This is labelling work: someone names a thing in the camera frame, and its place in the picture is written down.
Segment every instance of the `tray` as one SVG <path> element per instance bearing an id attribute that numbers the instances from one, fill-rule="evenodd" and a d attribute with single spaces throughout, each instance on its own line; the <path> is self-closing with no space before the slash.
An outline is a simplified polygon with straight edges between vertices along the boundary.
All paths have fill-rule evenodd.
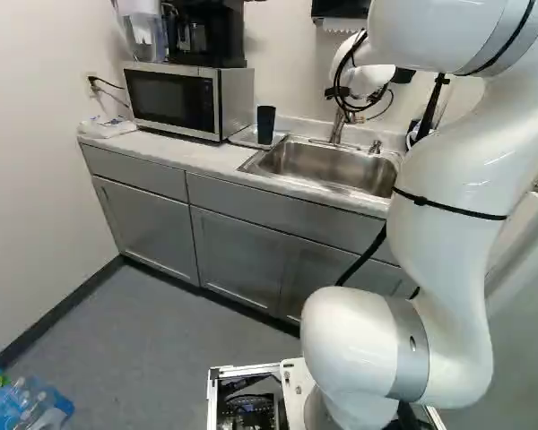
<path id="1" fill-rule="evenodd" d="M 270 151 L 278 143 L 289 137 L 287 132 L 273 132 L 273 140 L 270 145 L 262 145 L 257 142 L 257 124 L 250 125 L 244 128 L 240 132 L 237 132 L 229 137 L 230 143 L 238 146 L 246 146 L 248 148 L 255 148 L 257 150 Z"/>

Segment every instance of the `black tumbler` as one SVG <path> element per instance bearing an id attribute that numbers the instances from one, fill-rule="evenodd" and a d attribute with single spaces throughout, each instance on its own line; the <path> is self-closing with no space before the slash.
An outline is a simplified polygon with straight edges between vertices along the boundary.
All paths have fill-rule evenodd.
<path id="1" fill-rule="evenodd" d="M 257 107 L 257 142 L 261 145 L 270 145 L 273 142 L 276 111 L 275 106 Z"/>

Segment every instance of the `stainless steel sink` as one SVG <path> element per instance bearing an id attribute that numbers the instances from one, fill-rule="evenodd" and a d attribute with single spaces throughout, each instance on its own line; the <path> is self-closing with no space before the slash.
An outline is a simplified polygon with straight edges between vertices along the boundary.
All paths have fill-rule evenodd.
<path id="1" fill-rule="evenodd" d="M 321 190 L 389 199 L 400 163 L 400 155 L 392 151 L 374 154 L 366 148 L 294 139 L 257 153 L 239 170 Z"/>

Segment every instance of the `faucet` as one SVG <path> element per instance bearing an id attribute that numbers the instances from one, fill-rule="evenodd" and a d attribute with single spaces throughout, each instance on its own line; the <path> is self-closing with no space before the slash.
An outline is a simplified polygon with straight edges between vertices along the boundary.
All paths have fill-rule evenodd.
<path id="1" fill-rule="evenodd" d="M 338 146 L 341 143 L 341 136 L 343 135 L 343 127 L 345 124 L 355 124 L 355 114 L 352 112 L 345 114 L 344 110 L 338 107 L 336 114 L 334 115 L 333 130 L 329 137 L 329 143 L 332 143 L 335 146 Z"/>
<path id="2" fill-rule="evenodd" d="M 380 147 L 383 143 L 380 140 L 375 140 L 369 148 L 369 154 L 380 154 Z"/>

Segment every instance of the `countertop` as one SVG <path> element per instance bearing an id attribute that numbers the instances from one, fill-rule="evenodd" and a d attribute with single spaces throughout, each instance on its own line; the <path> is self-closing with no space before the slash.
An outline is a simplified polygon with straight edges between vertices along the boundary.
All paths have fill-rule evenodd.
<path id="1" fill-rule="evenodd" d="M 271 178 L 240 172 L 238 168 L 256 154 L 257 150 L 228 143 L 210 145 L 143 131 L 122 134 L 109 139 L 93 139 L 78 135 L 78 142 L 138 159 L 181 168 L 190 173 L 214 177 L 234 184 L 251 186 L 380 219 L 385 219 L 388 211 L 388 202 L 366 200 L 358 193 L 340 195 L 311 189 L 303 185 L 283 184 Z"/>

